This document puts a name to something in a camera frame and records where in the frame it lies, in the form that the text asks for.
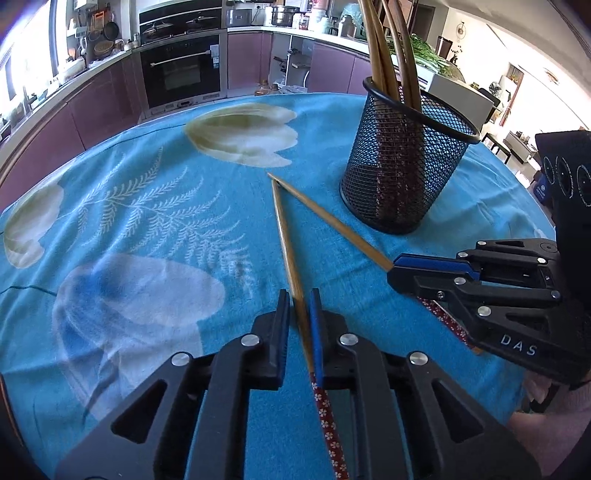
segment oven door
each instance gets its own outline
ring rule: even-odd
[[[220,92],[219,35],[177,40],[140,55],[151,109]]]

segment kitchen counter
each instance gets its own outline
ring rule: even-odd
[[[129,57],[132,52],[132,50],[120,52],[116,55],[110,56],[105,60],[96,62],[96,66],[91,64],[91,67],[88,70],[62,85],[52,96],[50,96],[39,107],[33,110],[29,116],[24,119],[13,132],[11,132],[10,137],[0,146],[0,169],[10,158],[16,148],[33,131],[35,126],[43,121],[43,119],[49,115],[54,108],[64,102],[70,95],[72,95],[72,93],[79,90],[80,87],[95,77],[98,73],[107,69],[114,63]]]
[[[344,38],[338,37],[336,35],[328,35],[326,33],[318,33],[312,30],[299,30],[297,28],[286,28],[286,27],[266,27],[266,26],[256,26],[256,27],[231,27],[228,28],[228,33],[234,32],[249,32],[249,31],[265,31],[265,32],[272,32],[272,33],[280,33],[285,35],[294,35],[296,37],[302,38],[309,38],[311,40],[318,40],[324,43],[328,43],[335,47],[342,47],[346,48],[347,50],[352,50],[357,53],[362,53],[369,57],[369,47],[367,42],[362,40],[353,40],[351,38]],[[394,66],[398,67],[398,59],[396,55],[392,55],[392,63]],[[425,90],[429,90],[429,86],[431,85],[431,81],[436,73],[433,73],[431,70],[426,69],[420,65],[417,65],[417,73],[419,82],[421,87]]]
[[[350,50],[351,52],[369,58],[369,47],[367,42],[361,40],[353,40],[311,30],[299,30],[297,28],[266,26],[228,28],[228,34],[251,31],[264,31],[309,38],[333,47]],[[392,55],[392,63],[397,69],[398,59],[396,58],[396,55]],[[454,107],[470,120],[478,130],[482,128],[482,125],[485,123],[493,107],[492,102],[487,97],[463,82],[446,78],[421,65],[417,65],[417,74],[419,85],[422,89]]]

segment blue tablecloth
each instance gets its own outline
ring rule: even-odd
[[[483,238],[554,237],[482,144],[468,149],[414,233],[361,224],[337,187],[364,101],[277,95],[152,121],[75,158],[0,216],[0,371],[45,472],[172,353],[215,352],[274,308],[287,281],[267,170],[391,258],[453,257]],[[283,201],[306,290],[320,288],[326,309],[383,350],[426,352],[508,419],[521,368],[474,355],[311,211],[288,194]],[[252,394],[246,479],[333,476],[295,332],[289,342],[284,387]],[[338,395],[334,404],[347,443],[347,405]]]

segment black mesh pen holder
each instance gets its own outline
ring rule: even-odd
[[[340,195],[363,223],[385,233],[418,227],[478,129],[460,112],[421,91],[423,113],[392,100],[371,77]]]

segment wooden chopstick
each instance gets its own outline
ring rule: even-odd
[[[314,393],[314,402],[318,409],[320,420],[320,427],[322,429],[324,443],[330,455],[330,461],[333,471],[338,478],[343,480],[350,480],[347,471],[347,464],[345,462],[345,454],[343,453],[342,443],[339,439],[339,432],[334,422],[334,415],[330,400],[326,391],[316,384],[316,375],[314,373],[314,361],[312,353],[312,342],[310,336],[310,319],[306,309],[306,301],[304,293],[301,288],[300,276],[296,266],[296,256],[291,245],[289,232],[287,228],[287,220],[283,205],[281,204],[281,194],[279,186],[276,181],[271,180],[271,187],[273,189],[273,204],[275,205],[275,216],[277,217],[277,227],[279,229],[279,238],[281,241],[281,251],[283,253],[283,261],[285,264],[285,273],[287,281],[290,285],[291,298],[295,307],[295,316],[298,328],[300,330],[300,339],[302,348],[304,350],[304,357],[306,359],[306,367],[310,374],[310,382],[312,392]]]
[[[366,242],[358,233],[356,233],[351,227],[345,225],[341,222],[337,217],[332,215],[331,213],[324,210],[320,205],[318,205],[314,200],[304,195],[302,192],[297,190],[294,186],[287,183],[285,180],[281,180],[279,177],[274,176],[272,173],[267,173],[272,179],[273,183],[277,182],[281,185],[284,189],[286,189],[289,193],[291,193],[295,198],[297,198],[301,203],[306,205],[310,210],[312,210],[316,215],[322,218],[326,223],[328,223],[332,228],[338,231],[343,237],[345,237],[349,242],[353,244],[358,250],[360,250],[363,254],[365,254],[372,262],[374,262],[377,266],[382,268],[385,272],[390,271],[390,269],[394,266],[392,261],[386,257],[382,252],[378,249],[370,245]],[[453,319],[451,315],[445,310],[438,302],[431,300],[435,305],[444,311],[449,318]],[[473,353],[476,355],[480,355],[482,350],[478,347],[470,347]]]
[[[382,7],[384,9],[384,13],[386,15],[386,21],[388,23],[388,28],[390,29],[390,33],[392,34],[392,39],[394,41],[394,47],[396,48],[396,58],[398,59],[398,70],[400,70],[400,79],[402,83],[402,91],[404,92],[404,103],[407,105],[413,105],[413,93],[410,90],[410,83],[411,79],[408,77],[408,67],[406,64],[406,56],[404,55],[404,49],[402,47],[402,43],[400,42],[400,38],[398,36],[398,30],[396,28],[394,19],[392,18],[392,12],[388,7],[387,0],[382,0]]]
[[[394,4],[394,24],[396,28],[400,32],[402,37],[402,47],[404,48],[404,57],[405,57],[405,67],[407,70],[408,80],[409,80],[409,94],[410,94],[410,101],[408,105],[414,108],[417,111],[421,111],[421,90],[418,86],[418,74],[417,74],[417,65],[414,60],[414,52],[413,52],[413,43],[410,40],[410,34],[408,33],[408,27],[406,22],[404,21],[404,14],[402,13],[402,7],[400,7],[400,3],[396,0],[392,2]],[[406,102],[406,90],[404,91],[404,101]]]
[[[275,181],[271,182],[271,186],[273,189],[273,203],[275,205],[275,217],[277,218],[277,227],[279,229],[281,251],[283,253],[283,263],[285,264],[285,273],[287,274],[291,298],[295,307],[295,316],[297,319],[297,326],[300,331],[302,347],[304,349],[304,357],[306,358],[306,366],[309,373],[314,373],[314,357],[312,354],[312,343],[310,337],[310,320],[308,318],[308,310],[306,309],[306,301],[304,300],[304,292],[301,288],[300,275],[297,271],[296,259],[294,257],[293,247],[291,246],[289,233],[287,231],[287,221],[285,219],[283,205],[281,204],[279,187]]]
[[[365,25],[365,35],[368,40],[369,48],[369,64],[371,65],[371,76],[375,86],[382,91],[385,91],[385,76],[382,60],[379,54],[378,40],[375,37],[375,29],[373,20],[370,17],[370,7],[368,0],[359,0],[361,14],[363,16],[363,24]]]
[[[394,71],[390,49],[388,48],[386,37],[384,36],[384,28],[382,22],[380,22],[378,18],[378,13],[375,11],[374,4],[372,2],[368,3],[369,16],[371,17],[371,23],[373,23],[374,26],[374,34],[378,42],[378,51],[382,62],[382,68],[384,70],[386,85],[383,91],[391,98],[399,100],[400,92],[398,89],[398,80],[396,78],[396,72]]]

